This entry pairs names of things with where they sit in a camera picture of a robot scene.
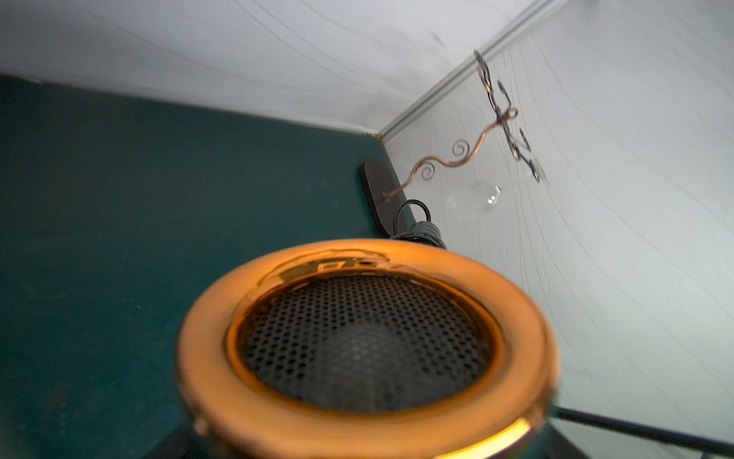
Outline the dark green hair dryer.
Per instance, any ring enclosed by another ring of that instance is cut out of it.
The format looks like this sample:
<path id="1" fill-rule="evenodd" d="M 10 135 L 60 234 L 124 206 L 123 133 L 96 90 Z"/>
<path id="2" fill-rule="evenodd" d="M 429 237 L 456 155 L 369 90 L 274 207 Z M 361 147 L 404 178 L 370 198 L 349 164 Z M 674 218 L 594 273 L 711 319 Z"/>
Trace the dark green hair dryer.
<path id="1" fill-rule="evenodd" d="M 273 252 L 193 303 L 154 458 L 578 458 L 542 311 L 438 240 Z"/>

